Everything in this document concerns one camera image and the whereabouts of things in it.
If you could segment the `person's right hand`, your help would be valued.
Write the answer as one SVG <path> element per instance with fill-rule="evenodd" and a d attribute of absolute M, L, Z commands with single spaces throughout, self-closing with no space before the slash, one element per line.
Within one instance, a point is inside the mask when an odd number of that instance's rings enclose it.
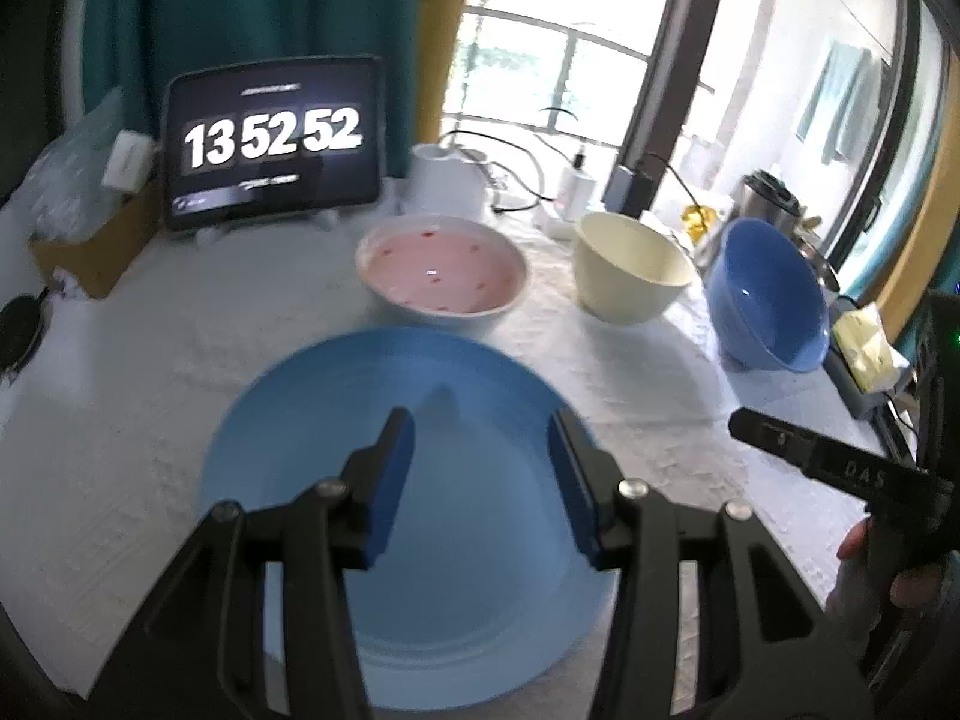
<path fill-rule="evenodd" d="M 864 518 L 836 550 L 838 572 L 825 601 L 825 614 L 854 656 L 866 651 L 885 605 L 900 611 L 934 608 L 946 575 L 946 556 L 924 562 L 916 556 L 900 556 L 895 575 L 875 572 L 871 559 L 880 553 L 880 546 L 882 538 L 874 535 L 874 521 Z"/>

